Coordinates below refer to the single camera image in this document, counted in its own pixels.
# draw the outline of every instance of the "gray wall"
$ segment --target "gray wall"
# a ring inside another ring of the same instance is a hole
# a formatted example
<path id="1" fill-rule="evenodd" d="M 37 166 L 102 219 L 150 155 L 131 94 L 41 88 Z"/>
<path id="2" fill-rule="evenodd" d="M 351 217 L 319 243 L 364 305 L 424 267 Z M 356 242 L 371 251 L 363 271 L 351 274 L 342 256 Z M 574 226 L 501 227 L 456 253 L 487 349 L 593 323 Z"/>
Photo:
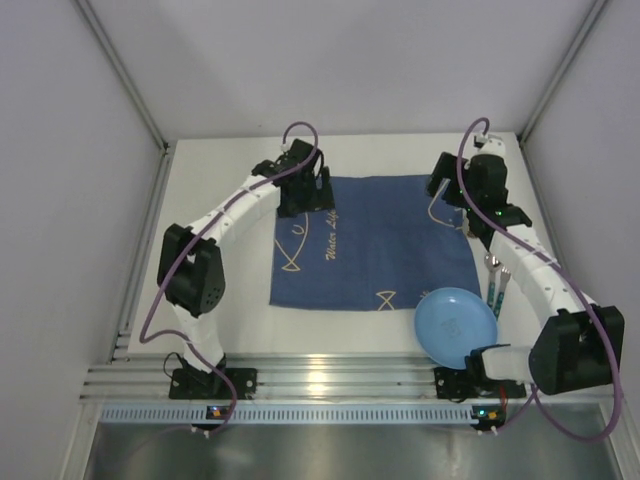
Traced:
<path id="1" fill-rule="evenodd" d="M 93 0 L 170 139 L 518 130 L 591 0 Z"/>
<path id="2" fill-rule="evenodd" d="M 69 1 L 0 1 L 0 478 L 53 478 L 158 152 Z"/>
<path id="3" fill-rule="evenodd" d="M 623 380 L 640 419 L 640 2 L 617 0 L 535 131 L 529 153 L 572 274 L 626 316 Z"/>

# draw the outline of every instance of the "blue towel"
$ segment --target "blue towel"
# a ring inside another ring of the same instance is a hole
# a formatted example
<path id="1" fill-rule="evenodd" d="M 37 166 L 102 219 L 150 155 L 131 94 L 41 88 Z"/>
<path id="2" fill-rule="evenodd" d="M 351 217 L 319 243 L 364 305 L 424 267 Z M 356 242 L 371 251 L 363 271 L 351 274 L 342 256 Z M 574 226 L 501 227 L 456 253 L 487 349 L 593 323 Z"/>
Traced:
<path id="1" fill-rule="evenodd" d="M 462 213 L 425 195 L 428 176 L 331 179 L 336 208 L 276 220 L 271 305 L 415 308 L 441 287 L 480 295 Z"/>

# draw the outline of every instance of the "blue plate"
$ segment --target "blue plate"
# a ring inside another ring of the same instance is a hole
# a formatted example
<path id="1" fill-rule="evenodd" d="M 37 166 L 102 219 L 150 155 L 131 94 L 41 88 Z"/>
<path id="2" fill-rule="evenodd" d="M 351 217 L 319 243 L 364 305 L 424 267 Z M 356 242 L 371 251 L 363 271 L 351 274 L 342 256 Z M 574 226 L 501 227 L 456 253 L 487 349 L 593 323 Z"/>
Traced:
<path id="1" fill-rule="evenodd" d="M 464 370 L 464 357 L 498 341 L 496 317 L 477 295 L 439 288 L 424 297 L 415 313 L 418 342 L 434 362 Z"/>

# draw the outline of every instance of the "purple cable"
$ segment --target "purple cable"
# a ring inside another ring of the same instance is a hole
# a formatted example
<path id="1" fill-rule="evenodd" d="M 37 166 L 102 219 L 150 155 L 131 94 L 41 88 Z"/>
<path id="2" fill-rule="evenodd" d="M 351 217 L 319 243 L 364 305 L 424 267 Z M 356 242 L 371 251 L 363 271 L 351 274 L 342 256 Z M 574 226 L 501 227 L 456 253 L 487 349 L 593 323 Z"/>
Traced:
<path id="1" fill-rule="evenodd" d="M 279 174 L 274 175 L 273 177 L 265 178 L 264 180 L 261 180 L 259 182 L 254 183 L 253 185 L 251 185 L 249 187 L 249 190 L 255 190 L 255 189 L 261 187 L 262 185 L 265 185 L 267 183 L 272 183 L 275 180 L 278 180 L 278 179 L 280 179 L 282 177 L 286 177 L 287 175 L 291 175 L 292 173 L 295 173 L 295 172 L 303 169 L 311 161 L 311 159 L 313 159 L 314 155 L 316 154 L 316 152 L 318 150 L 318 132 L 316 131 L 315 128 L 313 128 L 313 126 L 311 124 L 309 124 L 307 122 L 300 122 L 300 121 L 299 122 L 293 122 L 284 131 L 284 134 L 282 135 L 282 143 L 286 144 L 287 136 L 289 135 L 289 132 L 294 127 L 297 127 L 297 126 L 305 126 L 309 130 L 311 130 L 311 133 L 313 134 L 314 144 L 313 144 L 313 149 L 311 150 L 311 153 L 309 154 L 309 156 L 307 158 L 305 158 L 302 163 L 296 165 L 295 167 L 292 167 L 292 168 L 289 168 L 289 169 L 287 169 L 287 170 L 285 170 L 283 172 L 280 172 Z M 229 378 L 223 372 L 221 372 L 219 369 L 217 369 L 215 365 L 212 365 L 209 361 L 207 361 L 200 354 L 200 352 L 198 352 L 196 350 L 196 348 L 191 343 L 191 340 L 189 339 L 189 337 L 187 335 L 185 335 L 183 332 L 181 332 L 180 330 L 167 328 L 167 329 L 160 330 L 158 332 L 152 333 L 149 336 L 147 336 L 147 333 L 149 331 L 149 326 L 151 325 L 151 320 L 153 320 L 153 316 L 155 315 L 156 310 L 158 310 L 158 305 L 160 305 L 160 302 L 162 301 L 162 297 L 164 296 L 164 293 L 167 290 L 167 287 L 169 286 L 169 282 L 171 281 L 171 278 L 173 278 L 173 275 L 178 270 L 178 267 L 180 266 L 182 261 L 187 257 L 188 253 L 193 249 L 193 247 L 196 246 L 196 244 L 200 241 L 200 239 L 202 239 L 204 234 L 206 234 L 209 230 L 211 230 L 216 225 L 216 223 L 218 223 L 218 221 L 222 217 L 223 212 L 228 210 L 229 208 L 231 208 L 233 206 L 233 204 L 235 204 L 238 200 L 240 200 L 242 197 L 247 195 L 247 193 L 248 193 L 247 190 L 242 190 L 242 191 L 238 192 L 236 195 L 234 195 L 233 197 L 231 197 L 231 199 L 229 199 L 229 201 L 227 203 L 225 203 L 224 206 L 222 207 L 222 211 L 218 212 L 216 214 L 216 216 L 213 217 L 209 221 L 209 223 L 207 223 L 204 226 L 204 228 L 202 230 L 200 230 L 191 239 L 191 241 L 187 244 L 187 246 L 184 248 L 184 250 L 182 250 L 182 252 L 180 252 L 180 255 L 178 255 L 176 260 L 173 262 L 173 264 L 171 265 L 171 267 L 167 271 L 167 274 L 165 275 L 164 280 L 160 284 L 160 287 L 158 288 L 158 293 L 156 293 L 156 296 L 153 299 L 153 303 L 151 304 L 151 308 L 149 308 L 149 313 L 147 314 L 147 317 L 145 318 L 145 321 L 142 324 L 142 329 L 140 330 L 140 336 L 139 336 L 140 343 L 143 344 L 143 345 L 146 344 L 146 343 L 152 342 L 156 338 L 161 337 L 163 335 L 175 335 L 177 337 L 180 337 L 182 340 L 184 340 L 187 343 L 187 345 L 189 347 L 189 350 L 191 350 L 193 355 L 198 360 L 200 360 L 204 365 L 209 367 L 211 369 L 211 371 L 213 373 L 215 373 L 217 376 L 219 376 L 222 379 L 222 381 L 229 387 L 229 390 L 231 390 L 231 405 L 230 405 L 230 409 L 229 409 L 229 415 L 227 415 L 227 418 L 225 418 L 224 422 L 222 422 L 220 427 L 218 427 L 216 430 L 214 430 L 212 432 L 212 435 L 219 433 L 221 430 L 224 430 L 227 427 L 227 425 L 229 423 L 229 420 L 233 416 L 233 413 L 235 412 L 236 404 L 238 402 L 238 392 L 236 391 L 235 387 L 233 386 L 233 383 L 231 382 L 231 380 L 229 380 Z"/>
<path id="2" fill-rule="evenodd" d="M 467 188 L 465 187 L 464 181 L 462 178 L 462 163 L 463 163 L 462 156 L 464 154 L 464 147 L 467 144 L 467 140 L 469 139 L 469 136 L 473 132 L 474 128 L 480 123 L 485 124 L 484 134 L 486 134 L 489 131 L 489 119 L 486 117 L 478 118 L 469 126 L 469 128 L 465 132 L 464 136 L 462 137 L 462 141 L 460 142 L 460 148 L 458 149 L 458 158 L 456 159 L 456 174 L 458 177 L 458 183 L 460 184 L 460 189 L 462 190 L 462 195 L 464 196 L 464 199 L 467 201 L 471 209 L 476 213 L 476 215 L 478 215 L 478 217 L 480 217 L 480 219 L 482 219 L 484 223 L 489 225 L 495 231 L 507 237 L 512 242 L 524 248 L 528 252 L 533 253 L 536 257 L 538 257 L 543 262 L 549 263 L 551 268 L 553 268 L 558 273 L 558 275 L 560 275 L 560 277 L 562 277 L 564 281 L 567 282 L 567 284 L 573 290 L 573 293 L 575 294 L 575 296 L 578 298 L 578 300 L 580 300 L 580 303 L 582 303 L 582 306 L 584 307 L 585 311 L 589 315 L 589 318 L 591 319 L 593 326 L 596 328 L 598 335 L 602 339 L 602 343 L 604 344 L 604 349 L 607 353 L 607 359 L 609 360 L 609 366 L 611 367 L 611 377 L 613 379 L 613 412 L 611 413 L 611 419 L 609 420 L 609 423 L 598 435 L 595 435 L 593 437 L 583 437 L 581 435 L 576 435 L 575 433 L 565 428 L 560 422 L 558 422 L 555 418 L 553 418 L 553 416 L 542 405 L 542 402 L 538 397 L 538 388 L 535 385 L 532 385 L 531 397 L 529 397 L 529 400 L 527 400 L 527 403 L 525 403 L 524 407 L 518 412 L 516 416 L 510 419 L 508 423 L 511 423 L 511 421 L 516 419 L 526 409 L 526 407 L 529 406 L 529 404 L 531 403 L 531 399 L 533 398 L 536 402 L 536 405 L 538 405 L 538 407 L 540 408 L 540 411 L 545 416 L 545 418 L 549 420 L 549 422 L 551 422 L 551 424 L 554 427 L 556 427 L 558 430 L 560 430 L 562 433 L 564 433 L 568 437 L 584 443 L 600 442 L 605 438 L 607 438 L 611 434 L 611 432 L 613 432 L 613 430 L 616 428 L 616 425 L 618 424 L 618 420 L 620 419 L 620 414 L 622 412 L 622 396 L 623 396 L 622 384 L 620 382 L 620 373 L 618 372 L 618 362 L 616 360 L 616 356 L 613 351 L 611 341 L 609 340 L 609 337 L 607 336 L 607 333 L 605 332 L 604 327 L 600 322 L 600 319 L 598 318 L 596 313 L 593 311 L 593 308 L 589 304 L 588 300 L 585 298 L 584 294 L 582 293 L 578 285 L 564 271 L 564 269 L 560 267 L 560 265 L 558 265 L 558 263 L 554 259 L 551 259 L 547 257 L 545 254 L 537 251 L 535 248 L 531 247 L 528 243 L 522 241 L 515 235 L 510 234 L 500 225 L 493 222 L 489 217 L 487 217 L 484 213 L 482 213 L 482 211 L 478 208 L 478 206 L 473 202 L 473 199 L 469 195 L 469 192 L 467 191 Z M 506 427 L 508 423 L 505 423 L 502 426 L 502 428 Z"/>

